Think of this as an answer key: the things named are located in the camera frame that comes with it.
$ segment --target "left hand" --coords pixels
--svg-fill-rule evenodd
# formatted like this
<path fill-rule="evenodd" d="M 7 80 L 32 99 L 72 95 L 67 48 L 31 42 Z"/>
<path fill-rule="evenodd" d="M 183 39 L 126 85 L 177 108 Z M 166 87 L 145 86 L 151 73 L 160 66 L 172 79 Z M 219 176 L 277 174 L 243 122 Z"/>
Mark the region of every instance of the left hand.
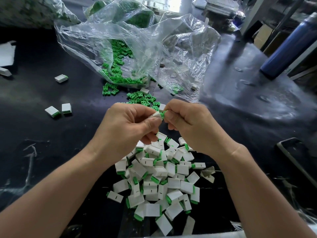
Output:
<path fill-rule="evenodd" d="M 100 164 L 109 166 L 128 155 L 141 140 L 144 144 L 157 141 L 162 121 L 148 118 L 156 111 L 141 104 L 115 103 L 111 106 L 87 145 Z"/>

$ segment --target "pile of white plastic parts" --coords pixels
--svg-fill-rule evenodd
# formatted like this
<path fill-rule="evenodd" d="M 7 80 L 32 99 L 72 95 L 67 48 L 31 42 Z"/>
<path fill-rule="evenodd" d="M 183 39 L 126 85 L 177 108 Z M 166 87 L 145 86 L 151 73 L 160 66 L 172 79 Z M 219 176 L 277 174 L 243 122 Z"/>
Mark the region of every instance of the pile of white plastic parts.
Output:
<path fill-rule="evenodd" d="M 123 196 L 119 193 L 131 189 L 126 205 L 136 208 L 135 219 L 156 217 L 156 224 L 166 236 L 172 230 L 170 222 L 182 211 L 189 214 L 191 204 L 198 204 L 200 188 L 195 183 L 200 176 L 195 170 L 204 169 L 206 165 L 192 163 L 191 151 L 194 150 L 182 137 L 177 143 L 160 132 L 156 136 L 157 142 L 145 145 L 139 141 L 131 153 L 115 164 L 123 180 L 113 184 L 113 191 L 108 192 L 107 197 L 121 203 Z M 164 150 L 164 143 L 169 149 Z M 194 223 L 188 216 L 184 235 L 192 233 Z"/>

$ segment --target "blue water bottle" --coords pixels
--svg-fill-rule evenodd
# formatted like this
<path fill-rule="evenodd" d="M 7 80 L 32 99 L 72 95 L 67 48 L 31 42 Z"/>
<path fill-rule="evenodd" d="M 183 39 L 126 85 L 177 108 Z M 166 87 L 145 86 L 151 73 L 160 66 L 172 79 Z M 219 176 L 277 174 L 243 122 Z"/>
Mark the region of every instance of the blue water bottle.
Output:
<path fill-rule="evenodd" d="M 298 25 L 260 70 L 270 78 L 276 78 L 316 40 L 317 13 L 314 12 Z"/>

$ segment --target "black table surface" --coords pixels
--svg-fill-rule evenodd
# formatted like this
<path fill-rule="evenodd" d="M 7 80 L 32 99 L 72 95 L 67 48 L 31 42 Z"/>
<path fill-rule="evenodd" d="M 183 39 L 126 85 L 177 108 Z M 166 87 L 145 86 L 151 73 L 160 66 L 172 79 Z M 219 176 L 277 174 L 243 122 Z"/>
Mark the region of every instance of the black table surface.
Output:
<path fill-rule="evenodd" d="M 0 29 L 1 41 L 17 40 L 13 76 L 0 78 L 0 210 L 32 188 L 51 171 L 76 155 L 93 137 L 106 110 L 115 102 L 125 102 L 127 90 L 103 97 L 105 81 L 57 43 L 54 31 Z M 274 184 L 291 201 L 280 177 L 297 186 L 296 200 L 303 208 L 315 209 L 315 189 L 292 164 L 275 151 L 281 140 L 297 137 L 307 140 L 317 129 L 317 103 L 286 75 L 268 80 L 259 72 L 267 57 L 239 34 L 223 34 L 209 65 L 200 102 L 237 142 L 244 144 Z M 65 74 L 69 80 L 58 84 L 54 77 Z M 151 82 L 151 94 L 161 103 L 173 97 Z M 70 103 L 72 116 L 52 119 L 44 111 Z M 176 131 L 166 124 L 160 131 L 177 140 Z M 30 156 L 36 148 L 36 156 Z M 195 153 L 196 162 L 215 162 Z M 106 198 L 112 184 L 121 178 L 114 167 L 96 182 L 71 220 L 81 230 L 80 237 L 149 236 L 156 229 L 154 220 L 139 223 L 124 203 Z M 233 231 L 230 221 L 239 221 L 221 172 L 215 183 L 200 179 L 201 202 L 190 214 L 194 234 Z M 186 215 L 173 221 L 172 234 L 180 235 Z"/>

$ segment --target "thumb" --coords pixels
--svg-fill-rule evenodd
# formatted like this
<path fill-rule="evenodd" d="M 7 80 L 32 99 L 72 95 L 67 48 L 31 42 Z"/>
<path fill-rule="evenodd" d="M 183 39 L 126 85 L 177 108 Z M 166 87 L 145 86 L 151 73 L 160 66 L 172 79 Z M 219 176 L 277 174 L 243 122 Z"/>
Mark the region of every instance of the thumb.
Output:
<path fill-rule="evenodd" d="M 175 126 L 178 130 L 182 130 L 182 128 L 185 128 L 188 123 L 177 113 L 167 110 L 164 114 L 164 118 Z"/>
<path fill-rule="evenodd" d="M 138 132 L 144 136 L 151 132 L 153 129 L 158 128 L 162 120 L 160 118 L 148 118 L 143 120 L 141 123 L 137 123 Z"/>

